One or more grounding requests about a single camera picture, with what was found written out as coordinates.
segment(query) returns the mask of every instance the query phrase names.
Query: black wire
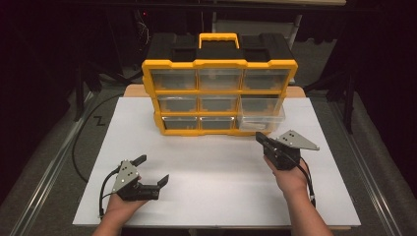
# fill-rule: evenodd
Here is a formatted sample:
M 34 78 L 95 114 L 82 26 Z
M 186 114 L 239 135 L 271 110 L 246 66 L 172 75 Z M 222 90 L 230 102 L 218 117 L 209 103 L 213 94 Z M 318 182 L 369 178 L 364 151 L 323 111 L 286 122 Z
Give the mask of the black wire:
M 100 216 L 100 219 L 103 218 L 104 216 L 104 208 L 103 208 L 103 199 L 104 199 L 104 188 L 105 188 L 105 184 L 107 183 L 107 181 L 110 179 L 111 176 L 117 174 L 119 172 L 120 167 L 116 168 L 115 170 L 111 171 L 110 174 L 107 175 L 107 177 L 105 177 L 103 184 L 101 186 L 101 191 L 100 191 L 100 198 L 98 199 L 98 213 Z
M 133 75 L 132 77 L 126 78 L 126 80 L 128 80 L 128 81 L 132 82 L 132 81 L 133 81 L 133 80 L 135 80 L 135 79 L 139 79 L 139 78 L 141 78 L 143 75 L 144 75 L 144 72 L 142 71 L 142 69 L 140 69 L 140 71 L 139 71 L 137 74 Z M 112 77 L 110 77 L 110 78 L 111 78 L 112 80 L 108 80 L 108 79 L 105 79 L 105 78 L 100 77 L 100 80 L 101 80 L 101 81 L 103 81 L 103 82 L 109 83 L 109 84 L 113 84 L 113 85 L 120 84 L 120 82 L 118 82 L 118 81 L 114 80 Z M 132 83 L 132 84 L 135 84 L 135 85 L 141 85 L 141 84 L 142 84 L 142 82 L 139 82 L 139 83 Z
M 73 165 L 74 165 L 74 168 L 76 169 L 77 174 L 78 174 L 78 175 L 80 176 L 80 178 L 81 178 L 84 182 L 86 182 L 86 183 L 87 183 L 89 180 L 87 180 L 87 178 L 83 176 L 83 174 L 81 173 L 80 169 L 78 168 L 78 166 L 77 166 L 77 162 L 76 162 L 75 151 L 76 151 L 76 145 L 77 145 L 78 139 L 79 139 L 79 137 L 80 137 L 80 135 L 81 135 L 81 132 L 82 132 L 82 131 L 83 131 L 83 129 L 84 129 L 84 126 L 86 125 L 87 121 L 88 121 L 88 120 L 89 120 L 89 118 L 91 117 L 92 113 L 94 113 L 94 111 L 95 111 L 96 109 L 98 109 L 98 107 L 100 107 L 100 106 L 101 106 L 102 104 L 104 104 L 105 102 L 107 102 L 107 101 L 109 101 L 109 100 L 111 100 L 111 99 L 113 99 L 113 98 L 115 98 L 115 97 L 122 96 L 122 95 L 123 95 L 123 93 L 119 93 L 119 94 L 113 95 L 113 96 L 111 96 L 111 97 L 109 97 L 109 98 L 107 98 L 107 99 L 105 99 L 105 100 L 101 101 L 101 102 L 99 103 L 99 105 L 98 105 L 98 106 L 96 106 L 96 107 L 92 110 L 92 112 L 89 114 L 89 116 L 87 117 L 87 119 L 86 119 L 86 121 L 83 123 L 83 125 L 81 126 L 80 131 L 78 132 L 78 134 L 77 134 L 77 136 L 76 136 L 76 138 L 75 138 L 75 140 L 74 140 L 73 149 L 72 149 L 72 151 L 71 151 L 71 156 L 72 156 L 72 160 L 73 160 Z
M 300 156 L 300 158 L 304 161 L 304 163 L 306 164 L 306 167 L 307 167 L 307 173 L 309 174 L 309 178 L 310 178 L 310 183 L 312 184 L 312 186 L 313 186 L 313 179 L 312 179 L 312 174 L 310 173 L 310 167 L 309 167 L 309 164 L 307 164 L 307 161 L 302 157 L 302 156 Z
M 98 64 L 94 63 L 94 62 L 88 61 L 88 65 L 91 69 L 95 70 L 97 73 L 107 75 L 111 79 L 113 79 L 116 82 L 121 83 L 122 85 L 125 85 L 125 86 L 131 85 L 131 84 L 136 84 L 136 83 L 133 83 L 132 80 L 138 79 L 143 75 L 143 71 L 141 70 L 136 75 L 126 79 L 122 75 L 119 75 L 118 73 L 114 73 L 110 70 L 107 70 L 107 69 L 99 66 Z
M 105 199 L 106 197 L 108 197 L 108 196 L 110 196 L 110 195 L 112 195 L 113 193 L 110 193 L 110 194 L 106 194 L 106 195 L 104 195 L 103 197 L 102 197 L 102 199 Z

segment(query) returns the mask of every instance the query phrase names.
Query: forearm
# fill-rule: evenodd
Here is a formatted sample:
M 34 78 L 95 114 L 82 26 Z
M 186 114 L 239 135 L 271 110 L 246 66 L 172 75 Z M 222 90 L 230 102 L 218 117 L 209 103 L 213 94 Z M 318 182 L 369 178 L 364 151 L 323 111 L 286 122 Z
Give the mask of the forearm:
M 100 222 L 100 224 L 95 229 L 93 236 L 117 236 L 120 234 L 120 230 L 123 225 L 116 225 L 114 222 L 111 222 L 109 220 L 106 220 L 103 218 L 103 220 Z
M 294 235 L 332 235 L 322 217 L 310 203 L 307 193 L 293 194 L 285 198 Z

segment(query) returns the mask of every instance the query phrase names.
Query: yellow carrying handle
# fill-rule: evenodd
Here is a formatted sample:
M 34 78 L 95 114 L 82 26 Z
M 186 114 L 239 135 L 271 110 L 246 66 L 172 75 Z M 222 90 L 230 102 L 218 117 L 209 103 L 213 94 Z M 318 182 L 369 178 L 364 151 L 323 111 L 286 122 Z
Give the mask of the yellow carrying handle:
M 236 48 L 239 49 L 239 42 L 237 40 L 237 34 L 233 32 L 204 32 L 200 33 L 199 48 L 202 48 L 203 41 L 235 41 Z

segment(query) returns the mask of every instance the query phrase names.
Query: black cable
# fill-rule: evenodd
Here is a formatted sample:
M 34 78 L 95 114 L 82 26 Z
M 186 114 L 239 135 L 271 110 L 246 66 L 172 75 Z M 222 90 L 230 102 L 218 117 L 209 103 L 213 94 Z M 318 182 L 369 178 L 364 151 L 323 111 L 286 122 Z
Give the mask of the black cable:
M 119 94 L 113 95 L 113 96 L 111 96 L 111 97 L 109 97 L 109 98 L 107 98 L 107 99 L 105 99 L 105 100 L 101 101 L 101 102 L 99 103 L 99 105 L 98 105 L 98 106 L 96 106 L 96 107 L 92 110 L 92 112 L 89 114 L 89 116 L 87 117 L 87 119 L 86 119 L 86 121 L 83 123 L 83 125 L 81 126 L 80 131 L 78 132 L 78 134 L 77 134 L 77 136 L 76 136 L 76 138 L 75 138 L 75 140 L 74 140 L 73 148 L 72 148 L 72 151 L 71 151 L 71 156 L 72 156 L 72 160 L 73 160 L 73 165 L 74 165 L 74 168 L 76 169 L 77 174 L 78 174 L 78 175 L 80 176 L 80 178 L 81 178 L 84 182 L 86 182 L 86 183 L 88 182 L 88 180 L 87 180 L 87 178 L 86 178 L 86 177 L 84 177 L 84 176 L 83 176 L 83 174 L 81 173 L 80 169 L 78 168 L 78 166 L 77 166 L 77 162 L 76 162 L 76 157 L 75 157 L 75 151 L 76 151 L 76 145 L 77 145 L 78 139 L 79 139 L 79 137 L 80 137 L 80 135 L 81 135 L 81 132 L 82 132 L 82 131 L 83 131 L 83 129 L 84 129 L 84 126 L 86 125 L 87 121 L 88 121 L 88 120 L 89 120 L 89 118 L 91 117 L 92 113 L 94 113 L 94 111 L 95 111 L 96 109 L 98 109 L 98 107 L 100 107 L 100 106 L 101 106 L 102 104 L 104 104 L 105 102 L 107 102 L 107 101 L 109 101 L 109 100 L 111 100 L 111 99 L 113 99 L 113 98 L 115 98 L 115 97 L 122 96 L 122 95 L 123 95 L 123 93 L 119 93 Z
M 106 195 L 104 195 L 103 197 L 102 197 L 102 199 L 105 199 L 105 198 L 107 198 L 108 196 L 110 196 L 110 195 L 112 195 L 113 193 L 110 193 L 110 194 L 106 194 Z
M 101 191 L 100 191 L 100 198 L 98 199 L 98 213 L 100 216 L 100 219 L 103 218 L 104 216 L 104 208 L 103 208 L 103 199 L 104 199 L 104 188 L 105 188 L 105 184 L 107 183 L 107 181 L 110 179 L 111 176 L 117 174 L 119 172 L 120 167 L 116 168 L 115 170 L 111 171 L 110 174 L 107 175 L 107 177 L 105 177 L 104 181 L 103 181 L 103 185 L 101 186 Z
M 304 170 L 304 168 L 303 167 L 301 167 L 301 165 L 299 164 L 299 163 L 297 163 L 289 154 L 287 154 L 287 153 L 285 153 L 285 152 L 283 152 L 283 151 L 281 151 L 281 152 L 278 152 L 277 154 L 283 154 L 285 157 L 287 157 L 290 161 L 292 161 L 294 164 L 295 164 L 295 166 L 297 166 L 297 168 L 298 169 L 300 169 L 300 171 L 304 174 L 304 176 L 306 177 L 306 180 L 307 180 L 307 186 L 308 186 L 308 188 L 309 188 L 309 195 L 310 195 L 310 202 L 312 203 L 312 205 L 314 206 L 314 207 L 316 207 L 316 196 L 315 196 L 315 193 L 314 193 L 314 189 L 313 189 L 313 180 L 312 180 L 312 176 L 311 176 L 311 174 L 310 174 L 310 168 L 309 168 L 309 165 L 307 164 L 307 162 L 304 160 L 304 158 L 303 157 L 301 157 L 300 156 L 300 158 L 304 161 L 304 163 L 306 164 L 306 166 L 307 166 L 307 171 L 308 171 L 308 173 Z
M 139 83 L 133 83 L 133 80 L 135 80 L 135 79 L 139 79 L 139 78 L 141 78 L 143 75 L 144 75 L 144 72 L 142 71 L 142 69 L 140 69 L 140 70 L 138 71 L 138 73 L 136 73 L 135 75 L 133 75 L 133 76 L 131 76 L 131 77 L 129 77 L 129 78 L 126 78 L 126 80 L 128 80 L 128 81 L 132 82 L 132 84 L 135 84 L 135 85 L 141 85 L 141 84 L 142 84 L 142 82 L 139 82 Z M 105 79 L 105 78 L 103 78 L 103 77 L 100 77 L 100 80 L 101 80 L 101 81 L 103 81 L 103 82 L 109 83 L 109 84 L 113 84 L 113 85 L 120 84 L 120 82 L 118 82 L 118 81 L 115 81 L 115 80 L 107 80 L 107 79 Z
M 94 62 L 88 61 L 88 65 L 91 69 L 93 69 L 98 74 L 105 74 L 106 76 L 110 77 L 111 79 L 113 79 L 116 82 L 121 83 L 122 85 L 125 85 L 125 86 L 129 86 L 131 84 L 136 84 L 136 83 L 133 83 L 132 80 L 138 79 L 138 78 L 140 78 L 141 76 L 144 75 L 144 72 L 142 70 L 140 70 L 134 76 L 132 76 L 130 78 L 125 78 L 124 76 L 119 75 L 118 73 L 112 72 L 110 70 L 107 70 L 104 67 L 101 67 L 100 65 L 98 65 Z

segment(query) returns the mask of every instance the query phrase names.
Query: clear plastic drawer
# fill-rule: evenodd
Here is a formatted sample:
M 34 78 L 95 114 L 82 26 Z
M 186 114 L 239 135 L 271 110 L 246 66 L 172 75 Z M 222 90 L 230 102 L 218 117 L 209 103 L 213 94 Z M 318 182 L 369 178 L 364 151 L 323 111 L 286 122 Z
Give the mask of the clear plastic drawer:
M 203 130 L 230 130 L 234 127 L 234 117 L 208 116 L 200 117 Z
M 245 70 L 243 90 L 282 89 L 288 77 L 289 70 Z
M 196 130 L 197 117 L 194 116 L 168 116 L 162 117 L 166 130 Z
M 150 70 L 156 90 L 160 89 L 196 89 L 196 70 Z
M 201 69 L 199 87 L 201 90 L 237 90 L 241 76 L 240 69 Z
M 159 108 L 162 112 L 194 112 L 197 111 L 196 95 L 159 95 Z
M 237 95 L 200 95 L 200 111 L 235 111 Z
M 257 97 L 240 99 L 238 128 L 244 132 L 271 132 L 285 120 L 280 98 Z

